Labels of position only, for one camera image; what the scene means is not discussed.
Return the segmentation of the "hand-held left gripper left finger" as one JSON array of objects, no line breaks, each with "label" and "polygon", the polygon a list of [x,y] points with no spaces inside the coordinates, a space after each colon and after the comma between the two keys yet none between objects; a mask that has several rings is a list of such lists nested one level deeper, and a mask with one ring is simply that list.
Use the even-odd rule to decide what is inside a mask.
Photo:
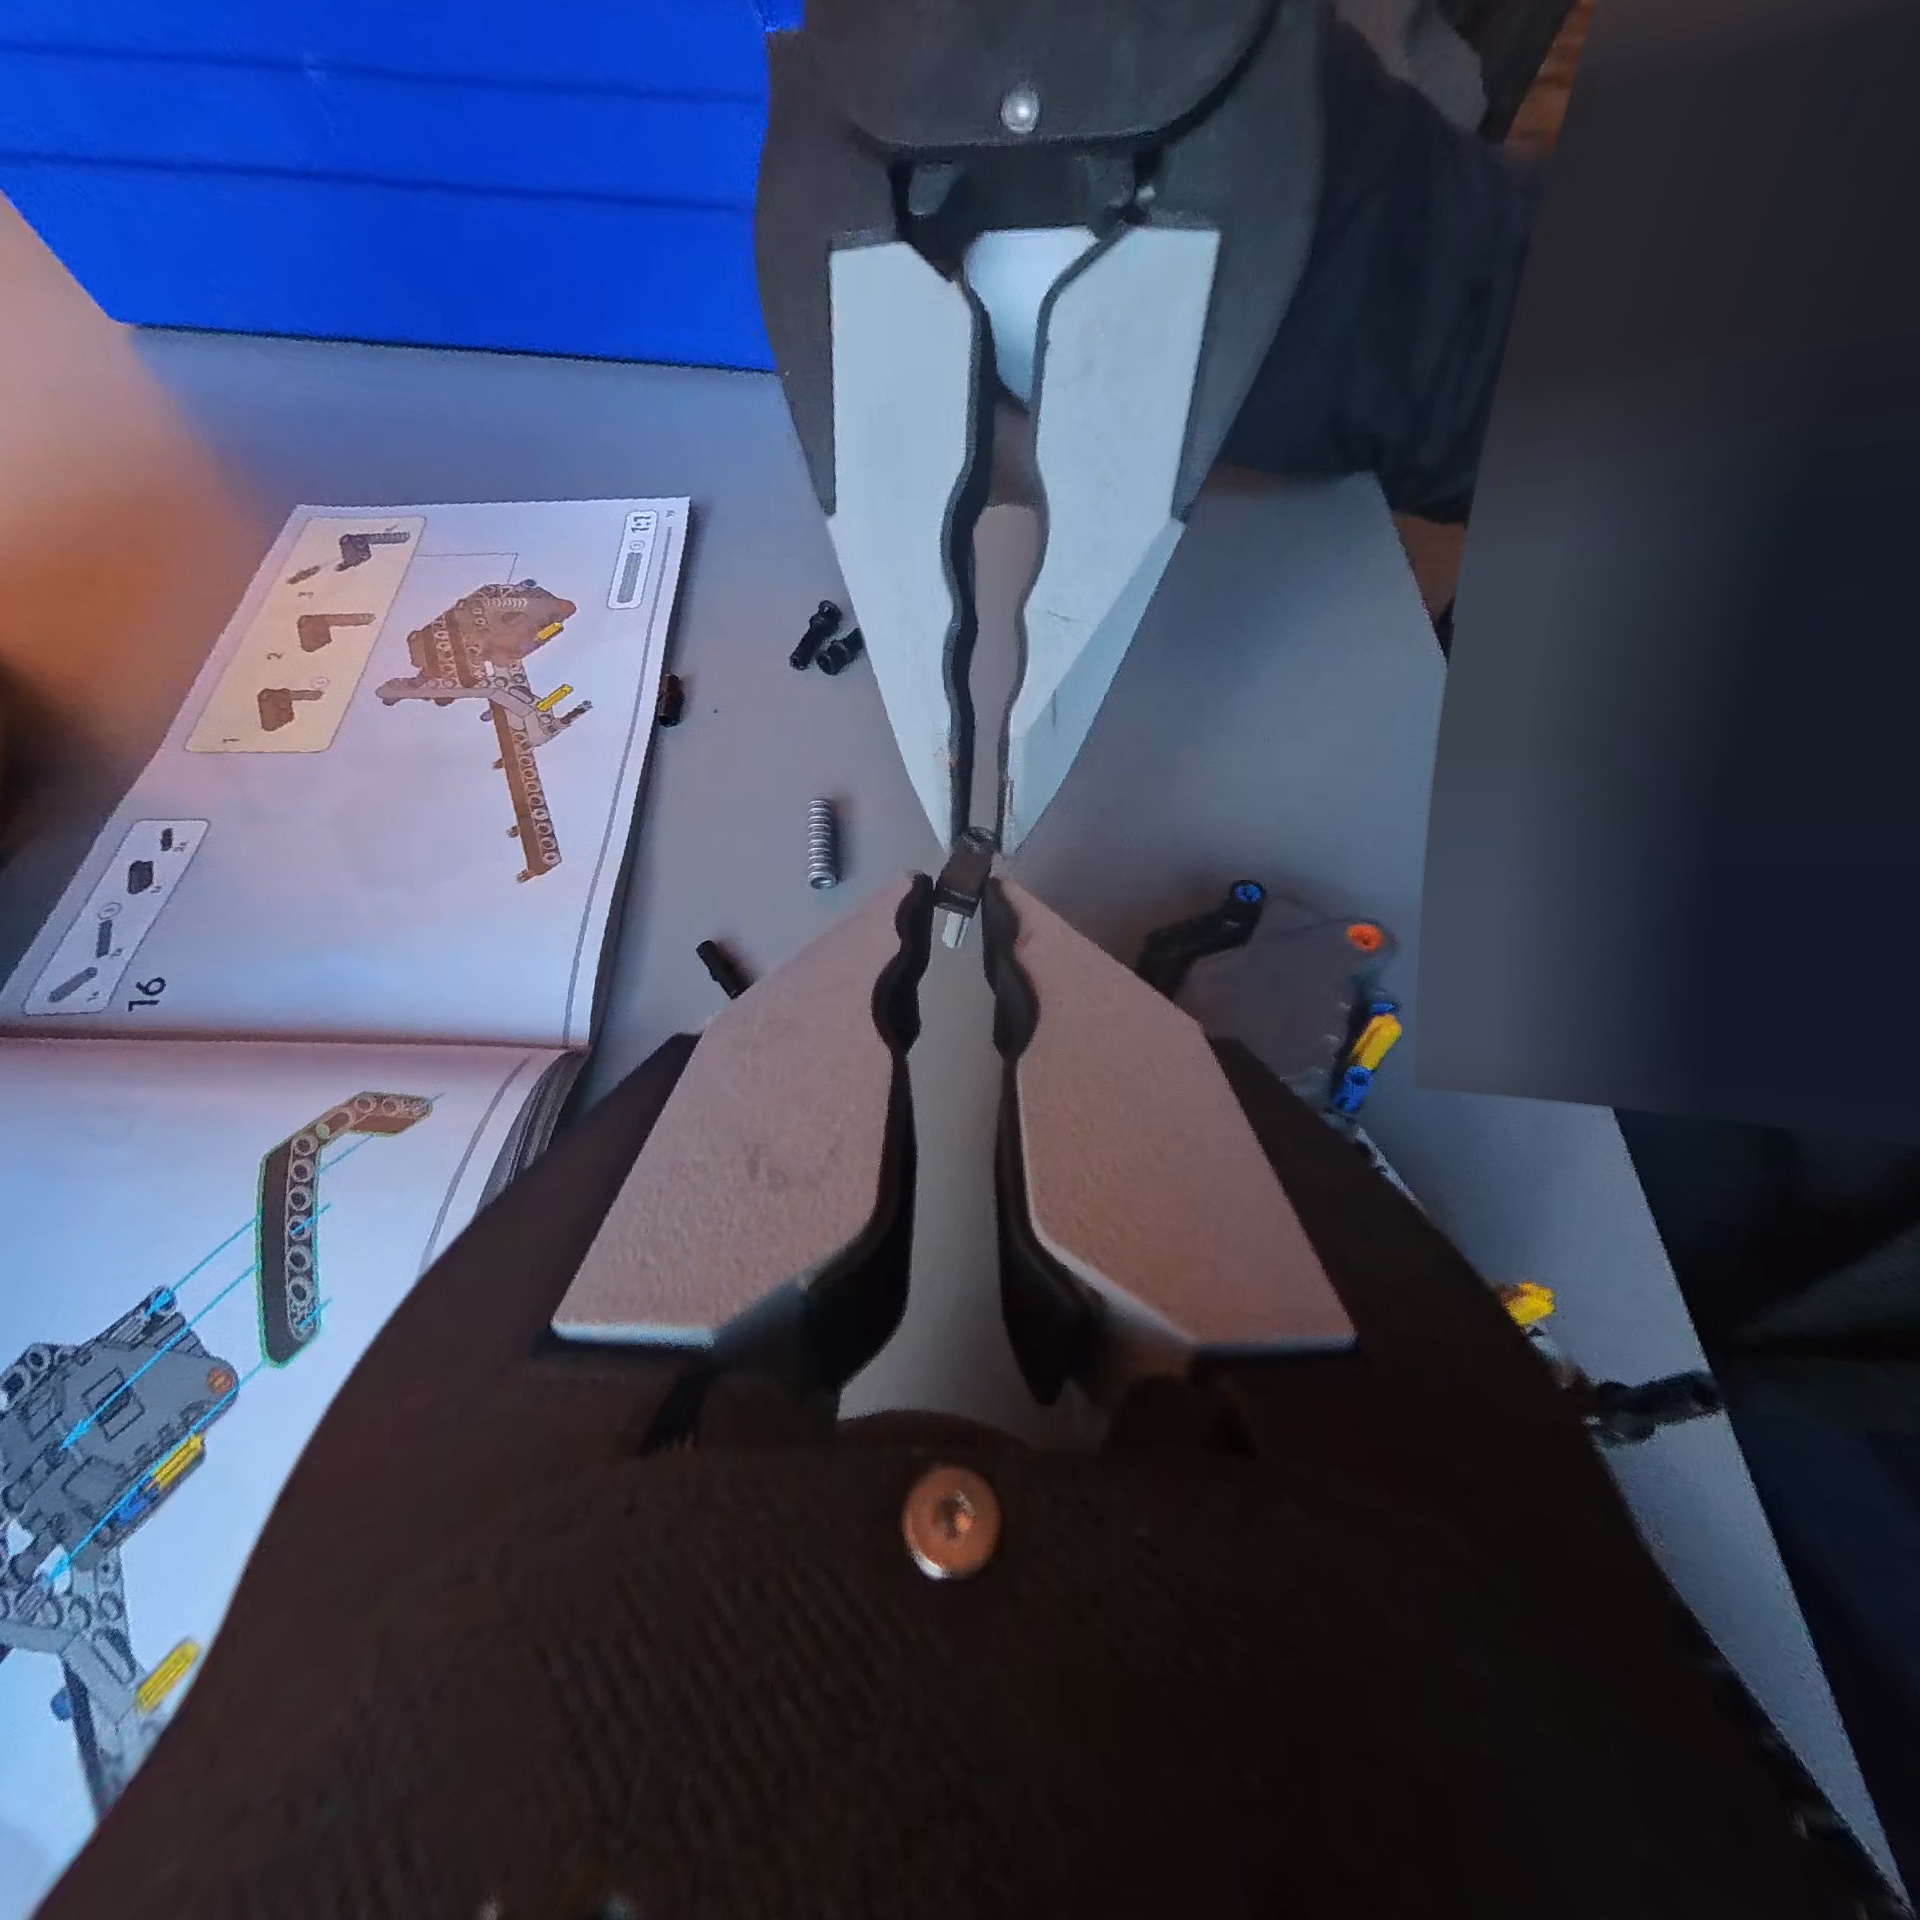
[{"label": "hand-held left gripper left finger", "polygon": [[695,1041],[556,1337],[848,1386],[908,1296],[933,880],[837,922]]}]

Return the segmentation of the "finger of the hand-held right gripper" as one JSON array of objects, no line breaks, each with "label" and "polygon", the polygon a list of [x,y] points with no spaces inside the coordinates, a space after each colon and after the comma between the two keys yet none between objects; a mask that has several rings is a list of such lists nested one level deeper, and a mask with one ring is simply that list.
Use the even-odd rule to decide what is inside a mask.
[{"label": "finger of the hand-held right gripper", "polygon": [[1042,301],[1029,415],[1044,537],[1023,607],[1002,851],[1059,795],[1184,532],[1175,501],[1216,249],[1215,228],[1129,227]]},{"label": "finger of the hand-held right gripper", "polygon": [[833,252],[831,304],[827,528],[903,768],[951,851],[972,828],[977,761],[985,311],[906,241]]}]

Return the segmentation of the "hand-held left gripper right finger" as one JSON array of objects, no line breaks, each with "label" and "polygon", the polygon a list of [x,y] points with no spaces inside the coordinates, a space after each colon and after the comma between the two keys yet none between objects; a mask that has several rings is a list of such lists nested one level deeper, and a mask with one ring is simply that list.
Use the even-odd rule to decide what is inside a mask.
[{"label": "hand-held left gripper right finger", "polygon": [[978,903],[1000,1307],[1036,1402],[1324,1359],[1356,1327],[1205,1029],[1024,887]]}]

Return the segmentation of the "small grey lego connector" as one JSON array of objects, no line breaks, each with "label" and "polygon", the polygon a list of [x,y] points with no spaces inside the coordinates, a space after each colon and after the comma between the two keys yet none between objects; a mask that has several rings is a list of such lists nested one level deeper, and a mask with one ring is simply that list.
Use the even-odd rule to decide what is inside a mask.
[{"label": "small grey lego connector", "polygon": [[997,837],[980,828],[960,829],[933,887],[933,932],[959,952],[973,924],[984,889],[992,875]]}]

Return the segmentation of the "grey lego model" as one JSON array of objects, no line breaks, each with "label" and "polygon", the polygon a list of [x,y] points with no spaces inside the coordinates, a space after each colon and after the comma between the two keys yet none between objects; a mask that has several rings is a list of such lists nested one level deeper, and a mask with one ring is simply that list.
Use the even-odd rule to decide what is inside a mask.
[{"label": "grey lego model", "polygon": [[[1218,1041],[1253,1051],[1375,1172],[1410,1199],[1362,1119],[1380,1068],[1401,1043],[1401,1000],[1384,985],[1397,936],[1376,920],[1331,915],[1309,900],[1234,880],[1202,912],[1146,932],[1135,962],[1149,989]],[[1533,1281],[1492,1285],[1507,1320],[1559,1388],[1592,1440],[1632,1450],[1673,1427],[1723,1412],[1704,1370],[1639,1383],[1593,1378],[1555,1336],[1555,1293]]]}]

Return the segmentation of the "lego instruction booklet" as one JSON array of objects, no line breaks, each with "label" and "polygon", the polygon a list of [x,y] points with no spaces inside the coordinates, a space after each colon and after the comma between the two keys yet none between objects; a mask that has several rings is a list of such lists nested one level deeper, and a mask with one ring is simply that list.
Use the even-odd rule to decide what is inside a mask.
[{"label": "lego instruction booklet", "polygon": [[690,504],[300,508],[5,983],[5,1911],[592,1043]]}]

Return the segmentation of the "blue plastic bin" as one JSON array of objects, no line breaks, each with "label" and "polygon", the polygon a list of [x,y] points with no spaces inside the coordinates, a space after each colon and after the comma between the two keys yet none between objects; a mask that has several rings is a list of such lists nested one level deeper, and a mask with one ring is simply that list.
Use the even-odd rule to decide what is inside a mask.
[{"label": "blue plastic bin", "polygon": [[764,371],[749,2],[5,2],[2,185],[114,320]]}]

